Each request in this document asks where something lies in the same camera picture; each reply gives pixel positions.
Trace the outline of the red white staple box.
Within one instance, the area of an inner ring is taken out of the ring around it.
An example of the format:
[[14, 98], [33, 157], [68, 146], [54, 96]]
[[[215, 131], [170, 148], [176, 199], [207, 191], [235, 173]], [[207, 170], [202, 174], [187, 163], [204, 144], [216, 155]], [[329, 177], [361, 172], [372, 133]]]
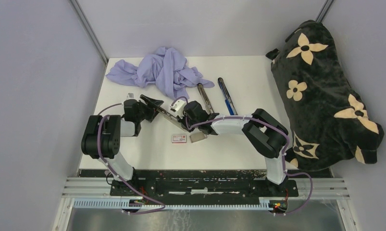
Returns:
[[172, 143], [187, 143], [187, 135], [173, 135]]

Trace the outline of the blue stapler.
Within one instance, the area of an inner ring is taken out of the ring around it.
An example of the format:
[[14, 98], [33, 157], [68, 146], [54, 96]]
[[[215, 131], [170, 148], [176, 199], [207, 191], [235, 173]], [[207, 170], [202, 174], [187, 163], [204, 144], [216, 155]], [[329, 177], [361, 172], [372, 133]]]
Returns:
[[224, 98], [225, 98], [224, 102], [225, 102], [225, 104], [227, 106], [229, 114], [232, 115], [232, 116], [236, 116], [237, 115], [236, 109], [235, 109], [234, 104], [232, 102], [231, 96], [230, 96], [230, 94], [229, 94], [229, 92], [228, 92], [228, 90], [226, 88], [226, 85], [224, 83], [223, 78], [219, 77], [217, 79], [217, 82], [218, 82], [218, 85], [219, 85], [223, 95], [224, 95]]

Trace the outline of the beige black stapler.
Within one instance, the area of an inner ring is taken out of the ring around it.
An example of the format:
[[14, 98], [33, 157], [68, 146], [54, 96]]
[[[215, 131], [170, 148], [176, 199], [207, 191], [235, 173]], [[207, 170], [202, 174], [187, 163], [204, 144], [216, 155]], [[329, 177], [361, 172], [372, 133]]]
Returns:
[[174, 124], [176, 127], [180, 128], [183, 131], [188, 132], [187, 128], [181, 123], [175, 116], [170, 114], [168, 111], [163, 109], [160, 106], [155, 106], [156, 111], [161, 113], [168, 121], [170, 121], [172, 124]]
[[197, 87], [198, 87], [198, 90], [199, 90], [199, 93], [200, 93], [201, 97], [202, 97], [203, 100], [204, 100], [204, 104], [205, 104], [206, 111], [207, 111], [209, 114], [214, 113], [214, 109], [213, 109], [213, 107], [212, 107], [212, 104], [211, 104], [211, 102], [210, 102], [210, 100], [209, 100], [209, 98], [208, 98], [206, 92], [205, 92], [204, 86], [203, 86], [201, 83], [199, 83], [199, 84], [197, 85]]

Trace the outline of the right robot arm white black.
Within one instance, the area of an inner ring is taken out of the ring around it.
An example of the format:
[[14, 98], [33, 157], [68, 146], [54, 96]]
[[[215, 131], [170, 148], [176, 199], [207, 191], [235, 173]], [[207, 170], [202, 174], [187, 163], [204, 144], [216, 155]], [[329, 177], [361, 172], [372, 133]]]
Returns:
[[265, 157], [267, 192], [280, 196], [286, 190], [283, 154], [289, 144], [288, 130], [263, 109], [251, 115], [207, 113], [197, 101], [175, 100], [170, 106], [177, 122], [187, 131], [198, 129], [205, 135], [244, 135], [255, 150]]

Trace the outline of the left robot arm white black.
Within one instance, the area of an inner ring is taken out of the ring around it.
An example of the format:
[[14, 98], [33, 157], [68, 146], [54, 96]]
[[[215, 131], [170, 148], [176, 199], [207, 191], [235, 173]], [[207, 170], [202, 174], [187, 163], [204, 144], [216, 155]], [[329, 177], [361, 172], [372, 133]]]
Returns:
[[91, 115], [88, 119], [81, 151], [93, 159], [101, 161], [112, 173], [114, 180], [122, 181], [122, 190], [136, 195], [140, 190], [140, 182], [132, 167], [120, 153], [121, 138], [137, 137], [141, 131], [141, 122], [152, 122], [158, 115], [158, 107], [164, 101], [140, 95], [140, 101], [130, 93], [123, 103], [123, 115]]

